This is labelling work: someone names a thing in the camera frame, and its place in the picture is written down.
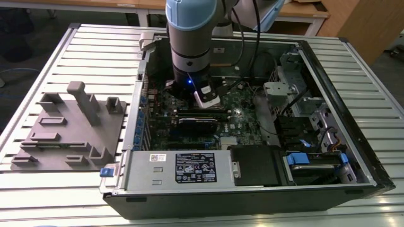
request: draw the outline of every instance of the floor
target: floor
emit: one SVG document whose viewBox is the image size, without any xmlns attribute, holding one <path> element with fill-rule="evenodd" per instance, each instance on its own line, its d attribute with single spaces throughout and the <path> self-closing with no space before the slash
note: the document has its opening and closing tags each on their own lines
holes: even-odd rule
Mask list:
<svg viewBox="0 0 404 227">
<path fill-rule="evenodd" d="M 125 26 L 127 26 L 129 23 L 131 25 L 139 23 L 137 15 L 78 11 L 58 11 L 58 18 L 50 19 L 46 10 L 35 9 L 31 11 L 31 19 L 37 30 L 26 36 L 26 39 L 34 49 L 34 56 L 21 63 L 10 63 L 0 57 L 0 71 L 11 68 L 34 68 L 42 70 L 71 22 Z M 158 18 L 153 18 L 153 26 L 165 27 L 165 24 L 159 23 Z M 373 65 L 373 69 L 399 103 L 404 105 L 404 62 L 393 59 L 390 55 L 385 53 Z M 30 90 L 38 73 L 19 71 L 3 73 L 0 76 L 6 82 L 6 86 L 0 88 L 2 132 Z"/>
</svg>

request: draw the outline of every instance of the green circuit board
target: green circuit board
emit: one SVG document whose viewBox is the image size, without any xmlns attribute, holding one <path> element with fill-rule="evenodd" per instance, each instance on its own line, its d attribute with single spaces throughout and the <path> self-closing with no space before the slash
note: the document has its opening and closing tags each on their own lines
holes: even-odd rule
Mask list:
<svg viewBox="0 0 404 227">
<path fill-rule="evenodd" d="M 199 109 L 185 100 L 177 99 L 162 87 L 153 83 L 149 92 L 150 102 L 150 128 L 153 134 L 151 150 L 171 150 L 171 146 L 179 144 L 198 144 L 205 150 L 221 149 L 221 137 L 235 136 L 239 144 L 262 144 L 262 132 L 258 124 L 255 106 L 253 104 L 253 91 L 246 86 L 243 89 L 235 88 L 231 93 L 222 97 L 222 103 L 211 109 L 225 113 L 226 121 L 219 121 L 217 133 L 198 137 L 173 136 L 171 130 L 177 126 L 181 110 Z M 213 119 L 209 114 L 199 116 Z"/>
</svg>

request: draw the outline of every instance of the motherboard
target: motherboard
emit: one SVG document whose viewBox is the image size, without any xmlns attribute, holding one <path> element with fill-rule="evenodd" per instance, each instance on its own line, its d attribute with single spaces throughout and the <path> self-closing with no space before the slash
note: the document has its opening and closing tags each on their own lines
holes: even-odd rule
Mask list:
<svg viewBox="0 0 404 227">
<path fill-rule="evenodd" d="M 193 100 L 177 99 L 163 86 L 150 83 L 151 150 L 222 150 L 227 141 L 230 145 L 263 143 L 253 104 L 255 87 L 239 86 L 218 105 L 201 109 Z"/>
</svg>

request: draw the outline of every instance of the barcode sticker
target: barcode sticker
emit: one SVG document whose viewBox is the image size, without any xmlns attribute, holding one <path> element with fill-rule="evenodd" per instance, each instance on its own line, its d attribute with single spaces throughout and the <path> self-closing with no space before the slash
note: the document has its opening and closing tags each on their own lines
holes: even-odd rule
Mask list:
<svg viewBox="0 0 404 227">
<path fill-rule="evenodd" d="M 315 14 L 314 17 L 329 17 L 327 15 Z"/>
<path fill-rule="evenodd" d="M 118 4 L 118 6 L 135 7 L 135 4 Z"/>
<path fill-rule="evenodd" d="M 167 154 L 151 154 L 151 162 L 166 162 Z"/>
</svg>

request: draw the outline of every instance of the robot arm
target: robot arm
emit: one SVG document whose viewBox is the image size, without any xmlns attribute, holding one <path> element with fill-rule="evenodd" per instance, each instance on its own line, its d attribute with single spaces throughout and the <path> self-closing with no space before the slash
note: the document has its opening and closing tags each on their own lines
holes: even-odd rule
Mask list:
<svg viewBox="0 0 404 227">
<path fill-rule="evenodd" d="M 270 29 L 285 0 L 258 0 L 262 25 Z M 257 28 L 253 0 L 167 0 L 167 20 L 175 80 L 169 92 L 178 98 L 195 98 L 201 108 L 221 102 L 210 80 L 213 30 L 235 7 L 241 23 Z"/>
</svg>

